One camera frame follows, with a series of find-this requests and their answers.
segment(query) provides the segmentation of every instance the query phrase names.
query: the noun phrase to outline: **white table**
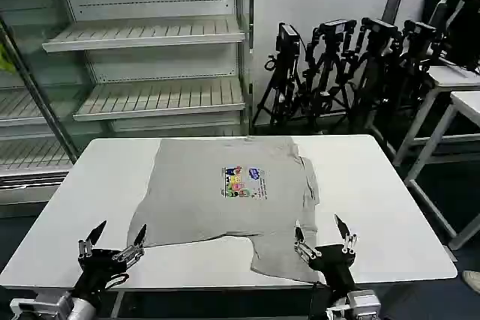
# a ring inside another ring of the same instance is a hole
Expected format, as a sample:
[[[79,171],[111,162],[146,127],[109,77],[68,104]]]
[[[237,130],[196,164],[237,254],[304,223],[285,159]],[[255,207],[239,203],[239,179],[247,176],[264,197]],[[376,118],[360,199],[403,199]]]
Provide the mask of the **white table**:
[[[317,244],[341,242],[334,214],[358,234],[352,266],[357,283],[456,277],[455,266],[374,138],[293,139],[300,155],[312,161],[318,180]],[[37,291],[70,288],[80,275],[77,241],[105,219],[108,223],[97,246],[123,248],[160,142],[97,139],[90,143],[1,273],[0,284]],[[305,285],[254,273],[252,255],[250,240],[232,237],[146,249],[129,270],[123,289]]]
[[[441,211],[435,206],[435,204],[428,198],[428,195],[422,190],[419,184],[416,182],[420,171],[428,163],[428,160],[435,151],[443,135],[450,126],[456,114],[460,113],[466,116],[471,122],[477,124],[480,127],[480,91],[454,91],[451,93],[452,104],[447,108],[445,114],[440,119],[438,125],[435,128],[430,140],[421,151],[415,164],[409,171],[405,178],[405,185],[412,188],[421,199],[430,207],[437,219],[442,223],[447,232],[453,238],[448,246],[452,250],[460,249],[473,235],[480,231],[480,214],[475,217],[459,234],[449,224],[447,219],[442,215]],[[473,160],[471,154],[465,154],[463,157],[465,160]]]
[[[413,145],[425,144],[428,141],[429,138],[416,138],[416,136],[440,93],[480,90],[480,76],[456,65],[431,67],[428,74],[433,79],[434,87],[428,92],[410,129],[408,130],[408,133],[405,135],[401,146],[394,154],[393,165],[395,166],[399,166],[402,163],[410,147]],[[467,140],[480,140],[480,134],[450,135],[442,138],[442,141],[444,142]]]

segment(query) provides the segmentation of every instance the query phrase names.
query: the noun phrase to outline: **shelf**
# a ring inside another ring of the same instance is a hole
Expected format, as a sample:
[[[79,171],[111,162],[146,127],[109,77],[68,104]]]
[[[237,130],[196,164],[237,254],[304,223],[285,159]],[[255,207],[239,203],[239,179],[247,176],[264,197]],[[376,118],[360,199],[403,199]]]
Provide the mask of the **shelf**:
[[[60,172],[69,170],[71,166],[55,138],[0,142],[0,175]]]
[[[68,117],[78,107],[78,87],[51,88],[46,90],[46,94],[50,106],[60,119]],[[26,89],[0,91],[0,127],[46,123]]]
[[[235,76],[110,83],[95,86],[76,121],[231,112],[245,108]]]
[[[46,52],[237,43],[245,39],[233,15],[77,22],[43,44]]]

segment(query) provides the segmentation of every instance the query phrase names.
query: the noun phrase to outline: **refrigerator display cabinet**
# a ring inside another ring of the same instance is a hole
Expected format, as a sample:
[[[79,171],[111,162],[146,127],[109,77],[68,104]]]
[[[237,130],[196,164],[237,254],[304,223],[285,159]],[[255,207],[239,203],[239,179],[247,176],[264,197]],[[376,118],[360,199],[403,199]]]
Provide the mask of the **refrigerator display cabinet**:
[[[0,178],[105,136],[248,131],[252,0],[0,0]]]

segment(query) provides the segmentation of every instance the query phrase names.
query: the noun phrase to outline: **black cable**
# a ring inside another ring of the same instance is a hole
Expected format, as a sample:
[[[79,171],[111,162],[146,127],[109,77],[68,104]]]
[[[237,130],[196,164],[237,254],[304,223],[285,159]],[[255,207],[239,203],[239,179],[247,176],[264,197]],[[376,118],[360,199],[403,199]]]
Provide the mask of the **black cable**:
[[[310,309],[308,309],[308,320],[311,320],[312,319],[312,306],[313,306],[313,302],[314,302],[314,295],[315,295],[315,290],[317,289],[318,287],[318,284],[320,284],[319,281],[316,281],[315,283],[313,283],[312,285],[312,295],[310,296]]]

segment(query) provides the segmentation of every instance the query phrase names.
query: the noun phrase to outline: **gray t-shirt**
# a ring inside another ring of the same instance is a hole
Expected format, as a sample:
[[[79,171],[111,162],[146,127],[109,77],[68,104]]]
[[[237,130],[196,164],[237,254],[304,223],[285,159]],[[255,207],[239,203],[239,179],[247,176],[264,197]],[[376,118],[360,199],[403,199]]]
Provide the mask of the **gray t-shirt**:
[[[293,244],[296,220],[315,244],[317,197],[310,161],[289,137],[163,139],[127,242],[145,223],[147,247],[245,236],[252,270],[313,282]]]

